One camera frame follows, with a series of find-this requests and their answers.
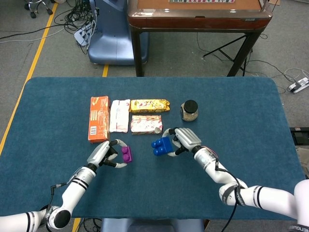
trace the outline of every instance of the gold snack wrapper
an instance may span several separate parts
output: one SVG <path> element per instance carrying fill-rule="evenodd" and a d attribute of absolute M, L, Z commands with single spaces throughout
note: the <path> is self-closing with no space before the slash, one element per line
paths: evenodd
<path fill-rule="evenodd" d="M 130 127 L 132 134 L 160 134 L 163 128 L 161 115 L 133 115 Z"/>
<path fill-rule="evenodd" d="M 130 103 L 132 113 L 161 113 L 163 111 L 169 111 L 169 101 L 165 99 L 131 100 Z"/>

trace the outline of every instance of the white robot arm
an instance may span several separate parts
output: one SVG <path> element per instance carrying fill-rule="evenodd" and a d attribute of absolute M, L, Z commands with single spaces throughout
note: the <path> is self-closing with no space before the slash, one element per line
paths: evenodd
<path fill-rule="evenodd" d="M 79 168 L 67 183 L 51 186 L 52 198 L 54 189 L 69 184 L 62 194 L 61 207 L 51 206 L 39 212 L 27 212 L 23 214 L 0 217 L 0 232 L 35 232 L 40 226 L 46 225 L 47 229 L 62 229 L 70 221 L 72 212 L 77 203 L 86 192 L 92 179 L 96 176 L 96 170 L 102 165 L 114 168 L 126 167 L 126 163 L 113 163 L 111 160 L 117 156 L 113 145 L 126 147 L 123 154 L 126 162 L 131 161 L 131 149 L 121 140 L 105 141 L 98 145 L 87 159 L 87 165 Z"/>
<path fill-rule="evenodd" d="M 297 219 L 298 223 L 292 226 L 290 231 L 309 232 L 309 180 L 299 182 L 295 187 L 294 195 L 284 190 L 262 186 L 248 188 L 219 162 L 214 151 L 201 145 L 201 140 L 191 129 L 167 129 L 162 137 L 168 135 L 175 135 L 172 142 L 178 147 L 176 152 L 169 151 L 168 155 L 176 157 L 184 151 L 192 152 L 194 159 L 214 182 L 224 184 L 219 189 L 219 197 L 223 203 L 248 205 L 289 216 Z"/>

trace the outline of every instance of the barcode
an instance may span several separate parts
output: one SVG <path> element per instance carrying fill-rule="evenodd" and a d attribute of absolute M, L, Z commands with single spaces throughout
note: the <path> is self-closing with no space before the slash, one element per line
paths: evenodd
<path fill-rule="evenodd" d="M 97 134 L 97 126 L 90 127 L 90 135 Z"/>

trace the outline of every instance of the blue machine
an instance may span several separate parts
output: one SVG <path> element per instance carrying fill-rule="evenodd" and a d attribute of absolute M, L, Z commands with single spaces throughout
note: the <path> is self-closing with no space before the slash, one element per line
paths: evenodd
<path fill-rule="evenodd" d="M 202 219 L 112 219 L 102 220 L 101 232 L 204 232 Z"/>
<path fill-rule="evenodd" d="M 93 63 L 134 65 L 131 32 L 127 20 L 127 0 L 90 0 L 97 32 L 91 37 L 88 55 Z M 147 62 L 149 33 L 140 34 L 142 62 Z"/>

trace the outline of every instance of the blue tablecloth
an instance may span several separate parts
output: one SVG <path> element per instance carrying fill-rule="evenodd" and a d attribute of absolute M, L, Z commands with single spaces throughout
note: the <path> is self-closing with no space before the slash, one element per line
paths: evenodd
<path fill-rule="evenodd" d="M 287 190 L 304 178 L 274 82 L 256 77 L 33 78 L 25 86 L 0 157 L 0 216 L 39 210 L 50 186 L 67 181 L 95 148 L 87 140 L 91 96 L 111 100 L 167 99 L 165 129 L 191 128 L 221 163 L 248 186 Z M 198 118 L 181 120 L 180 105 L 197 101 Z M 232 206 L 193 159 L 153 155 L 161 135 L 111 133 L 131 146 L 133 162 L 121 170 L 103 166 L 73 217 L 228 218 Z M 53 205 L 62 205 L 56 189 Z M 280 219 L 239 207 L 234 218 Z"/>

